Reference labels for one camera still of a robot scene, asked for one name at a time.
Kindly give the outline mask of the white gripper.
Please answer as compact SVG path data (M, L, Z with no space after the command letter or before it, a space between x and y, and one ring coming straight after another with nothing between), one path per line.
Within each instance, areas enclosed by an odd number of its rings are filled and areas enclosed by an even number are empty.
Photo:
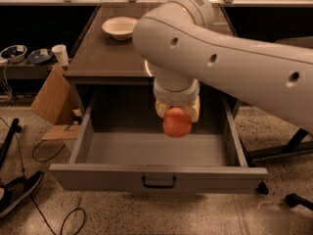
M192 122L197 122L200 117L200 85L196 79L183 90L173 91L162 87L157 80L154 81L154 94L156 97L156 114L164 118L169 107L183 107Z

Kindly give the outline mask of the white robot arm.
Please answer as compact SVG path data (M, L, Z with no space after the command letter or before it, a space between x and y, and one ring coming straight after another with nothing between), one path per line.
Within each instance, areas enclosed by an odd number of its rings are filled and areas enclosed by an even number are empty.
M208 0L168 0L132 34L156 71L155 95L167 106L196 100L194 79L313 132L313 52L212 31Z

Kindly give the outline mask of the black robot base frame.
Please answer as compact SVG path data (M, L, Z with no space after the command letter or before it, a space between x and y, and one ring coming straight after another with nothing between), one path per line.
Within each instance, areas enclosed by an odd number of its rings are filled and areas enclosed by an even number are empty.
M310 151L313 149L313 141L304 141L308 132L303 129L298 129L292 139L283 146L271 147L259 150L248 151L244 142L241 142L242 149L249 162L256 159L265 159L274 156L282 156L295 154L298 152Z

